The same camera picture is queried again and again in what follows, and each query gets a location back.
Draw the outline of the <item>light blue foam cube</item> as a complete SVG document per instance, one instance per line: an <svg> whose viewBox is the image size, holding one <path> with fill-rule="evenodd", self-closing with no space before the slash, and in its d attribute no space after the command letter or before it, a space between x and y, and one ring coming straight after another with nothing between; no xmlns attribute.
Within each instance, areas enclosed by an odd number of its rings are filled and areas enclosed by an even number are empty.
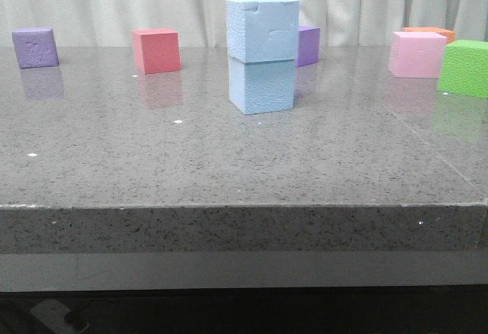
<svg viewBox="0 0 488 334"><path fill-rule="evenodd" d="M228 57L230 101L244 114L294 107L294 61L242 63Z"/></svg>
<svg viewBox="0 0 488 334"><path fill-rule="evenodd" d="M299 9L298 0L226 1L228 55L242 63L295 59Z"/></svg>

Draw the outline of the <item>dark purple foam cube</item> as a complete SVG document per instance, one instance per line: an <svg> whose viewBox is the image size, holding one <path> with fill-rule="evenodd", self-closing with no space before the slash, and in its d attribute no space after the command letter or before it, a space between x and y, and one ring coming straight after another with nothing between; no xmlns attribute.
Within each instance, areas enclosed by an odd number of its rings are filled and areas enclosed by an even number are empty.
<svg viewBox="0 0 488 334"><path fill-rule="evenodd" d="M295 66L307 66L319 60L320 28L299 26L297 42L297 58Z"/></svg>

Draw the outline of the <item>red foam cube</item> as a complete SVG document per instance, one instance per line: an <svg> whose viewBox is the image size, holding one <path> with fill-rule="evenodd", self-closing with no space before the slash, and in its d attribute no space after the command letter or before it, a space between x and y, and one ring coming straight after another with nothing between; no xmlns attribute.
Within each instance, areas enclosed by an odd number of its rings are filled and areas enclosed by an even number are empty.
<svg viewBox="0 0 488 334"><path fill-rule="evenodd" d="M134 62L144 74L181 70L178 32L168 28L131 31Z"/></svg>

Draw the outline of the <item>pink foam cube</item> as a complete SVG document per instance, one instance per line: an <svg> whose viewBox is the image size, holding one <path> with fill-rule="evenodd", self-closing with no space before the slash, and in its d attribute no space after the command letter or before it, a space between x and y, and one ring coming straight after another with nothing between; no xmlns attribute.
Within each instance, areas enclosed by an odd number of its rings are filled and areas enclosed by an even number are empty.
<svg viewBox="0 0 488 334"><path fill-rule="evenodd" d="M388 69L395 77L437 79L446 36L436 32L393 32Z"/></svg>

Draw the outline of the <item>white curtain backdrop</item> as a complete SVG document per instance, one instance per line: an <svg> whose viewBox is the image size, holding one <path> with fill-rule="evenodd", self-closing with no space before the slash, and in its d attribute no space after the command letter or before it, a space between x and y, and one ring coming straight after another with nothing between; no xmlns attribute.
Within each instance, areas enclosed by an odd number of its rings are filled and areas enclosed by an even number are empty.
<svg viewBox="0 0 488 334"><path fill-rule="evenodd" d="M1 44L21 27L51 27L65 47L127 47L134 29L168 27L183 47L226 45L227 0L1 0ZM404 27L487 38L487 0L298 0L324 46L383 45Z"/></svg>

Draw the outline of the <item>light purple dented foam cube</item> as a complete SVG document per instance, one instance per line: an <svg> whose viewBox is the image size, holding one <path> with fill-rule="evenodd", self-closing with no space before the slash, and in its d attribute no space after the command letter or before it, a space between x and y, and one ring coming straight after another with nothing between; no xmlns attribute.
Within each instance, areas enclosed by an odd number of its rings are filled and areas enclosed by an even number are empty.
<svg viewBox="0 0 488 334"><path fill-rule="evenodd" d="M20 28L12 32L14 51L21 69L59 65L51 27Z"/></svg>

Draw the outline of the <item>green foam cube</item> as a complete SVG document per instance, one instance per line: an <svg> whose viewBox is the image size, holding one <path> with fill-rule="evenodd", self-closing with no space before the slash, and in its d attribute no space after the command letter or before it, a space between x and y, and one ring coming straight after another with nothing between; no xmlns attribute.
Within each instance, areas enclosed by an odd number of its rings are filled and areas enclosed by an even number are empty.
<svg viewBox="0 0 488 334"><path fill-rule="evenodd" d="M438 90L487 99L487 42L455 40L445 47Z"/></svg>

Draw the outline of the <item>far orange foam cube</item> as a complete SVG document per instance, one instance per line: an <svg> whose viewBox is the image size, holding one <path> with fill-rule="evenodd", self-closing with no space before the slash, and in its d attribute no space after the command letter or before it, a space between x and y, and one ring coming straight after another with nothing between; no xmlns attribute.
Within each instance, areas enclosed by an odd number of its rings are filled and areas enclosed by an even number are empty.
<svg viewBox="0 0 488 334"><path fill-rule="evenodd" d="M441 27L403 27L406 32L433 32L446 37L446 44L455 41L455 31Z"/></svg>

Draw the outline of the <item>white power strip under table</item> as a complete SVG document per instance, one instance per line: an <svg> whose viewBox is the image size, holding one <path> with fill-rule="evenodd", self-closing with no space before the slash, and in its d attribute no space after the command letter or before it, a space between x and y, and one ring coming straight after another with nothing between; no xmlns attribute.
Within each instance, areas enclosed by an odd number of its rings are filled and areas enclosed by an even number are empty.
<svg viewBox="0 0 488 334"><path fill-rule="evenodd" d="M83 333L90 326L80 313L55 299L42 300L30 309L30 314L53 333Z"/></svg>

